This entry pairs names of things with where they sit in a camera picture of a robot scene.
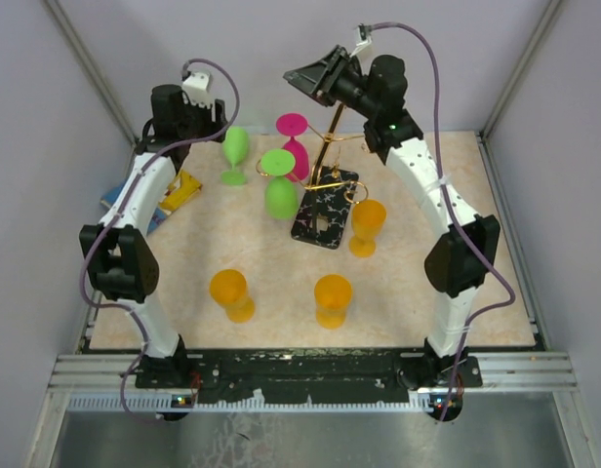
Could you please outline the pink wine glass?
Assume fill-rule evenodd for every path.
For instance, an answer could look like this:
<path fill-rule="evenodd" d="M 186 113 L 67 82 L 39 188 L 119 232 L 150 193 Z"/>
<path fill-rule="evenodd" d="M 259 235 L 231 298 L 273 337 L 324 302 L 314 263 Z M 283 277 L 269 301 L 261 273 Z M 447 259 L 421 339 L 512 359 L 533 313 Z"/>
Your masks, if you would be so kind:
<path fill-rule="evenodd" d="M 277 131 L 289 139 L 282 146 L 295 157 L 295 166 L 290 174 L 289 180 L 305 181 L 309 176 L 309 159 L 305 146 L 298 140 L 308 129 L 308 122 L 304 116 L 298 113 L 286 113 L 276 121 Z"/>

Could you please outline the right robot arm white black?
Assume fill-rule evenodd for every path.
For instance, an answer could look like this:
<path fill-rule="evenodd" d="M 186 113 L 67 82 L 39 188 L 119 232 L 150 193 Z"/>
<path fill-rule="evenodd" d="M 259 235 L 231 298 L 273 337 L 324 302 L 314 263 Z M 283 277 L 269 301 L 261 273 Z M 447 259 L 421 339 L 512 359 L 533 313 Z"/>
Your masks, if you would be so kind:
<path fill-rule="evenodd" d="M 429 222 L 436 243 L 424 261 L 424 272 L 437 292 L 437 302 L 426 341 L 435 354 L 424 361 L 423 370 L 431 383 L 447 385 L 459 373 L 453 355 L 462 347 L 472 303 L 495 261 L 499 221 L 492 214 L 476 212 L 439 175 L 439 154 L 429 150 L 405 107 L 404 60 L 380 55 L 364 72 L 357 57 L 336 46 L 325 57 L 283 77 L 323 106 L 341 103 L 363 116 L 369 149 L 399 176 Z"/>

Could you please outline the green wine glass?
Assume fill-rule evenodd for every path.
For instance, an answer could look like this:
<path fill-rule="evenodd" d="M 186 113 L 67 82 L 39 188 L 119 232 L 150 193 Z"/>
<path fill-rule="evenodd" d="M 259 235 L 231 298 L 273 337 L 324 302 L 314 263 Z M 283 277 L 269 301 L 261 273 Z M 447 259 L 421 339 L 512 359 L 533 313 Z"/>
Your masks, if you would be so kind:
<path fill-rule="evenodd" d="M 262 170 L 270 176 L 264 192 L 265 209 L 275 219 L 291 219 L 297 213 L 297 190 L 287 179 L 295 164 L 295 156 L 282 148 L 268 150 L 260 159 Z"/>
<path fill-rule="evenodd" d="M 222 183 L 237 186 L 246 182 L 246 176 L 239 166 L 244 162 L 249 146 L 249 135 L 245 129 L 236 126 L 228 129 L 221 148 L 230 169 L 220 174 Z"/>

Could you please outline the gold wine glass rack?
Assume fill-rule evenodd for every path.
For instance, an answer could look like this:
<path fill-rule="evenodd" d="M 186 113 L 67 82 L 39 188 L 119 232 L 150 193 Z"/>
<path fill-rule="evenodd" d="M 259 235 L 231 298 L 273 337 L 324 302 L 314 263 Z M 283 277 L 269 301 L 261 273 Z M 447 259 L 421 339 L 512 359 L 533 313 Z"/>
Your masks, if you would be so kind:
<path fill-rule="evenodd" d="M 344 141 L 336 136 L 343 112 L 344 105 L 340 103 L 327 132 L 317 133 L 321 146 L 315 161 L 309 162 L 307 179 L 291 180 L 299 200 L 295 217 L 279 219 L 292 222 L 291 237 L 294 240 L 329 250 L 335 250 L 341 244 L 348 215 L 356 204 L 356 193 L 368 191 L 356 172 L 343 170 L 338 163 L 331 166 L 325 164 L 329 149 L 335 143 Z M 270 176 L 261 168 L 260 159 L 256 163 L 256 171 L 270 181 Z"/>

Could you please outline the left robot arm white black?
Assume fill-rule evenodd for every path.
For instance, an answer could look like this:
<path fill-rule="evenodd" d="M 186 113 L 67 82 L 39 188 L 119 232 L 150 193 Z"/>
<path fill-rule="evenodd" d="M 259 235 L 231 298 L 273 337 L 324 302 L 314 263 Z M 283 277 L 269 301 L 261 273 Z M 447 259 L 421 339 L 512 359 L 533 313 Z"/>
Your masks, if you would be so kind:
<path fill-rule="evenodd" d="M 223 101 L 211 97 L 208 85 L 190 80 L 154 87 L 150 103 L 152 117 L 118 197 L 98 223 L 79 233 L 85 258 L 80 279 L 101 292 L 102 307 L 122 309 L 134 320 L 145 356 L 160 359 L 158 377 L 178 387 L 190 378 L 191 364 L 176 354 L 180 336 L 157 295 L 159 264 L 146 234 L 191 145 L 221 142 L 226 118 Z"/>

